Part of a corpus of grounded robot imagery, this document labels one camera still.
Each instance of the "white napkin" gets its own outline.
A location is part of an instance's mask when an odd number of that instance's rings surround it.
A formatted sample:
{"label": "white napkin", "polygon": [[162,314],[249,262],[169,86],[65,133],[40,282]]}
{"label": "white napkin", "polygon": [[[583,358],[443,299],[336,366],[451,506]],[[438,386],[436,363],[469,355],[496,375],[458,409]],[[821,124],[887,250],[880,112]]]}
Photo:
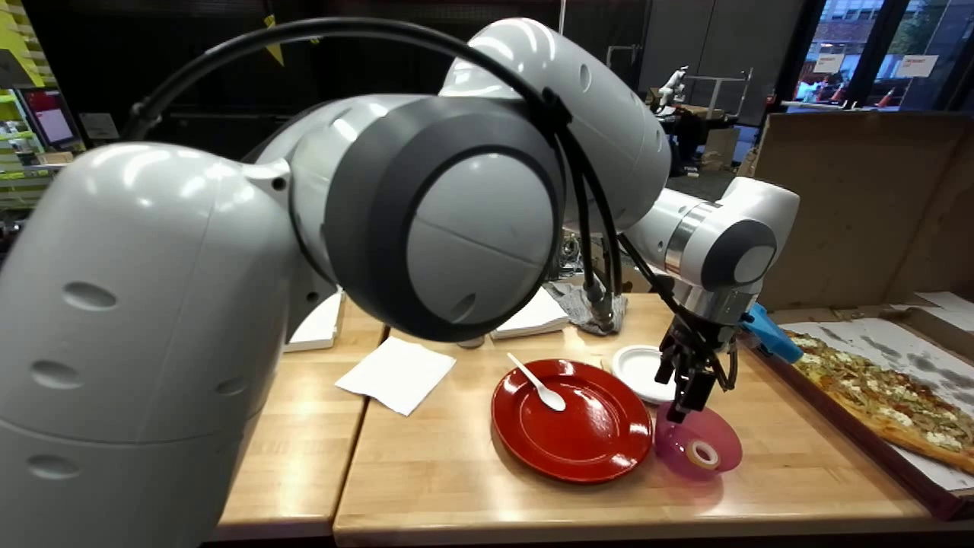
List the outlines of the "white napkin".
{"label": "white napkin", "polygon": [[295,329],[286,350],[314,350],[314,347],[332,347],[339,332],[339,314],[342,314],[342,293],[332,293],[324,305],[316,305],[303,324]]}
{"label": "white napkin", "polygon": [[423,343],[387,338],[352,370],[339,377],[336,386],[371,396],[397,413],[411,413],[438,380],[448,377],[457,358],[433,354]]}
{"label": "white napkin", "polygon": [[570,314],[553,301],[541,285],[514,318],[508,318],[493,334],[496,338],[523,338],[544,334],[570,326]]}

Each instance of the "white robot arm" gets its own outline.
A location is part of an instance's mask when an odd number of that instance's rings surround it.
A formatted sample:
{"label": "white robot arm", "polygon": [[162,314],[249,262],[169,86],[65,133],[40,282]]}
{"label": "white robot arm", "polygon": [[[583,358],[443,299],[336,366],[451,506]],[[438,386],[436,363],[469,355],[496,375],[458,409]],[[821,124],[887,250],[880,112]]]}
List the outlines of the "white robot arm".
{"label": "white robot arm", "polygon": [[711,318],[709,301],[756,295],[784,230],[733,262],[735,285],[711,282],[697,242],[722,242],[722,227],[761,209],[727,191],[703,219],[683,212],[686,197],[662,191],[670,151],[655,116],[553,31],[496,20],[471,48],[560,98],[578,148],[496,74],[457,60],[440,94],[326,103],[255,163],[115,144],[58,176],[0,271],[8,545],[206,540],[295,321],[342,285],[423,338],[490,332],[550,271],[560,226],[583,226],[570,191],[578,151],[604,184],[605,226],[680,278],[687,314],[735,326],[735,307]]}

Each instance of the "pizza tray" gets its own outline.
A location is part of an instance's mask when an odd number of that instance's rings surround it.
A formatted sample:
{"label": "pizza tray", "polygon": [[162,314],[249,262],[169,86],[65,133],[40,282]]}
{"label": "pizza tray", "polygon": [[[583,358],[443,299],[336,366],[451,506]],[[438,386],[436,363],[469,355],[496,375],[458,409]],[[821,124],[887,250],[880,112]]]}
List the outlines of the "pizza tray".
{"label": "pizza tray", "polygon": [[[782,324],[813,321],[813,324],[844,324],[880,318],[895,324],[928,343],[974,363],[974,334],[953,329],[949,324],[932,318],[921,307],[857,307],[857,310],[788,310],[776,314]],[[846,409],[841,409],[828,393],[821,393],[805,375],[801,375],[791,363],[782,363],[769,354],[761,354],[764,363],[793,386],[820,413],[825,413],[836,429],[844,429],[865,452],[870,452],[891,478],[897,478],[932,514],[941,520],[967,520],[974,517],[974,488],[944,488],[924,466],[903,458],[897,447],[884,442],[872,429],[857,424]]]}

